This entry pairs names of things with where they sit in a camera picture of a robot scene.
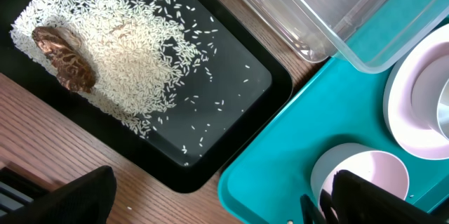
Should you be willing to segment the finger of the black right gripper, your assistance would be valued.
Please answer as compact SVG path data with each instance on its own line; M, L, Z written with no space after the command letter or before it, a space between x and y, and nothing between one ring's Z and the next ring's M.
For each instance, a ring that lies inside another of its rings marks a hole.
M304 224L315 224L314 204L307 195L300 197L302 217Z
M319 205L325 217L327 224L338 224L339 220L337 219L337 215L333 211L333 201L331 195L322 190L319 198Z

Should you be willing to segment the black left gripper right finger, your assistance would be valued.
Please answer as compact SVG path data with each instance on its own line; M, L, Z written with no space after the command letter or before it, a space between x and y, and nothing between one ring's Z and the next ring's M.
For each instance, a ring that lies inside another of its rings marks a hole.
M445 223L348 170L334 175L331 199L341 223Z

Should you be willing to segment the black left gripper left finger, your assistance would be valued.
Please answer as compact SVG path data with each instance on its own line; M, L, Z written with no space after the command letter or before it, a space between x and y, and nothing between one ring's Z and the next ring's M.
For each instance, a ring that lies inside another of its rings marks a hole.
M5 166L1 169L1 222L106 223L116 189L110 166L101 166L52 192Z

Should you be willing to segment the small white bowl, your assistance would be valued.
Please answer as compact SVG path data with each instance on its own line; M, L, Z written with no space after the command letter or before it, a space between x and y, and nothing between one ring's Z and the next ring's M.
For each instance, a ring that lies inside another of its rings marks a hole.
M320 201L323 191L333 191L334 175L341 170L348 170L400 199L408 195L409 173L396 155L358 143L343 143L323 153L312 169L310 185L316 201Z

